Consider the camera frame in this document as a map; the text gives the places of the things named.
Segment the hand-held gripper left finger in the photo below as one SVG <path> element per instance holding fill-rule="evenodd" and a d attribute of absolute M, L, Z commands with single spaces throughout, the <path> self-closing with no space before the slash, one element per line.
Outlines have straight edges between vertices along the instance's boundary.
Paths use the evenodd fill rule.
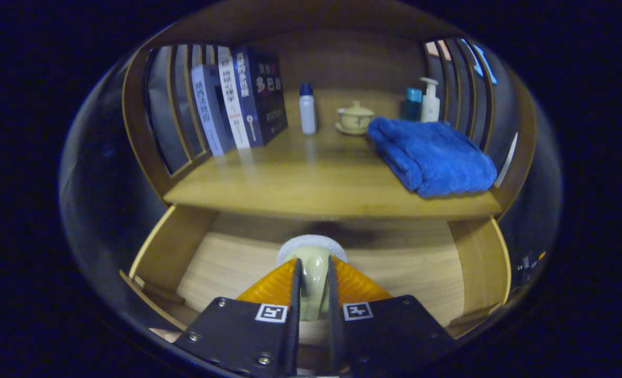
<path fill-rule="evenodd" d="M 238 298 L 213 299 L 174 346 L 232 375 L 296 375 L 302 273 L 289 260 Z"/>

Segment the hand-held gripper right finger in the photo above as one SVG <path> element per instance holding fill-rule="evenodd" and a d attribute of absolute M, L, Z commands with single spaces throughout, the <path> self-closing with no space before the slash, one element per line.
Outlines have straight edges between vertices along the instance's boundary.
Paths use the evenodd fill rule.
<path fill-rule="evenodd" d="M 410 376 L 455 338 L 412 295 L 391 295 L 337 257 L 328 262 L 329 356 L 342 376 Z"/>

